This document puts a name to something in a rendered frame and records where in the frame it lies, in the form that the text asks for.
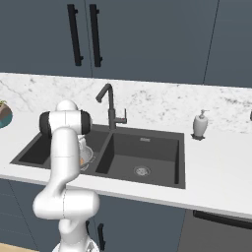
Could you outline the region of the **dark blue upper cupboard door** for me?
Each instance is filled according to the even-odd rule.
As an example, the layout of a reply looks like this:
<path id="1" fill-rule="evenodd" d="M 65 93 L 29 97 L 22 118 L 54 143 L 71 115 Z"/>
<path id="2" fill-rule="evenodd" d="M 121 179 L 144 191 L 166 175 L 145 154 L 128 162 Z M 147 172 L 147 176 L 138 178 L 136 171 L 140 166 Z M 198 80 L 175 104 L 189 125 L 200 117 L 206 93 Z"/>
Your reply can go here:
<path id="1" fill-rule="evenodd" d="M 86 0 L 93 76 L 201 84 L 219 0 Z M 93 52 L 90 5 L 96 4 L 101 66 Z"/>
<path id="2" fill-rule="evenodd" d="M 252 0 L 220 0 L 205 84 L 252 89 Z"/>
<path id="3" fill-rule="evenodd" d="M 68 4 L 78 10 L 81 66 L 75 65 Z M 0 0 L 0 73 L 90 77 L 85 0 Z"/>

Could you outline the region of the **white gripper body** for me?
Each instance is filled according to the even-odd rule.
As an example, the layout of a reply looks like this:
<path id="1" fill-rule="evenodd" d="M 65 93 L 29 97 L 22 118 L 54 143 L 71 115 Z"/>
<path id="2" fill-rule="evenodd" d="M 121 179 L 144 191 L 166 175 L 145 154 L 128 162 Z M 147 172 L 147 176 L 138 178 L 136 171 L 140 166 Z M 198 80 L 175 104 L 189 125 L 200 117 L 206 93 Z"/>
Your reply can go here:
<path id="1" fill-rule="evenodd" d="M 85 135 L 78 135 L 78 141 L 80 150 L 83 150 L 87 145 Z"/>

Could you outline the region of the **dark blue lower drawer stack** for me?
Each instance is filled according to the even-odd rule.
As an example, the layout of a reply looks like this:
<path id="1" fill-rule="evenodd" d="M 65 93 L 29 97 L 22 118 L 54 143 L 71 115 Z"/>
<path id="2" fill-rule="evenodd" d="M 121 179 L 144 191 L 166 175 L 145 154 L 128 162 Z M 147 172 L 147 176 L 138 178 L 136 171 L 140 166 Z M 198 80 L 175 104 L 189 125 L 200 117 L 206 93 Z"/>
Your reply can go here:
<path id="1" fill-rule="evenodd" d="M 37 250 L 8 180 L 0 179 L 0 242 Z"/>

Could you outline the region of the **black double sink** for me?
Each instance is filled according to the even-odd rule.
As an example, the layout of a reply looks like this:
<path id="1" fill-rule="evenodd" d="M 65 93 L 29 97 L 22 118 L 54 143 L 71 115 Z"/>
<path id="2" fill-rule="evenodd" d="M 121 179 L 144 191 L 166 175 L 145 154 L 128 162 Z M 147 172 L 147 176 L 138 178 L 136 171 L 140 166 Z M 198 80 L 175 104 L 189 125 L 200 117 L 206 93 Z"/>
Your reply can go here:
<path id="1" fill-rule="evenodd" d="M 182 133 L 119 127 L 109 131 L 95 125 L 82 142 L 94 152 L 83 174 L 153 184 L 185 187 Z"/>

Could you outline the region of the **white soap dispenser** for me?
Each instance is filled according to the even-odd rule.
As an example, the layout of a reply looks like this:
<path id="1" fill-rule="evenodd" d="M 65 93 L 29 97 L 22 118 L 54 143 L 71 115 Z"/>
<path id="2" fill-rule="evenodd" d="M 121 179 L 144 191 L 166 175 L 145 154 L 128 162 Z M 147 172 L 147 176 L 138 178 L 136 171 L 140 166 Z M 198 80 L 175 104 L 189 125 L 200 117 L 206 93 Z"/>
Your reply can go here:
<path id="1" fill-rule="evenodd" d="M 193 121 L 193 137 L 197 140 L 203 140 L 208 127 L 208 117 L 205 115 L 206 109 L 202 109 L 199 115 L 196 115 Z"/>

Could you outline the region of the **dark grey dishwasher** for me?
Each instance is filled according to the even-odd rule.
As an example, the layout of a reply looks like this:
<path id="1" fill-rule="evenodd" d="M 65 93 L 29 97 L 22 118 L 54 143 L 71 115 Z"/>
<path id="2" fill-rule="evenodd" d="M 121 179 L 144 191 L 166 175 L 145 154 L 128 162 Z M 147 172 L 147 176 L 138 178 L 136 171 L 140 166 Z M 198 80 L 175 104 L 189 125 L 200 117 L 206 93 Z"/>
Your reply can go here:
<path id="1" fill-rule="evenodd" d="M 177 252 L 252 252 L 251 229 L 201 220 L 193 216 L 193 211 L 185 213 Z"/>

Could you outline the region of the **teal and brown plant pot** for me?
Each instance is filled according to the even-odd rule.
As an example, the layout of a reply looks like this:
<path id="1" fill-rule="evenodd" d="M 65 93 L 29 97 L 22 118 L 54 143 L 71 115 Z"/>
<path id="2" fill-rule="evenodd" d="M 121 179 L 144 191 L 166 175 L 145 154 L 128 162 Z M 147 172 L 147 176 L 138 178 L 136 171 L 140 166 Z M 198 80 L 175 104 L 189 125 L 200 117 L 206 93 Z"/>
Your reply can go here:
<path id="1" fill-rule="evenodd" d="M 0 128 L 4 128 L 9 125 L 13 118 L 13 112 L 7 105 L 6 100 L 0 101 Z"/>

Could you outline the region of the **black sink faucet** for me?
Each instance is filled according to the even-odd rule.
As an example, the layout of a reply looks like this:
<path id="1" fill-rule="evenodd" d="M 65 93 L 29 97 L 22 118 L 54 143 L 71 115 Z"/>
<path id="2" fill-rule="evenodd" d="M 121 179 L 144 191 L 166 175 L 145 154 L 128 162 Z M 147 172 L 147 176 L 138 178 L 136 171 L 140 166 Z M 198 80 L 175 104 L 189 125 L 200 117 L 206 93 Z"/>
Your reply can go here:
<path id="1" fill-rule="evenodd" d="M 124 117 L 119 118 L 116 116 L 113 99 L 113 87 L 111 84 L 105 84 L 98 95 L 95 97 L 97 102 L 102 102 L 105 94 L 108 94 L 108 126 L 110 130 L 115 130 L 117 124 L 127 123 L 127 110 L 124 110 Z"/>

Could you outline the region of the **white colander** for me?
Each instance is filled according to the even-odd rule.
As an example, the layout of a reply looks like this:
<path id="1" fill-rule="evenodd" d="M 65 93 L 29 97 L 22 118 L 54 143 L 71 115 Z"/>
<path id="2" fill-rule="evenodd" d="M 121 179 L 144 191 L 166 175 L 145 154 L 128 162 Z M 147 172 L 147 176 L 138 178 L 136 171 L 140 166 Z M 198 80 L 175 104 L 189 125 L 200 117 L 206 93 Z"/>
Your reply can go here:
<path id="1" fill-rule="evenodd" d="M 85 171 L 89 165 L 95 160 L 93 150 L 86 146 L 83 150 L 80 150 L 80 159 L 83 159 L 84 163 L 80 165 L 81 170 Z"/>

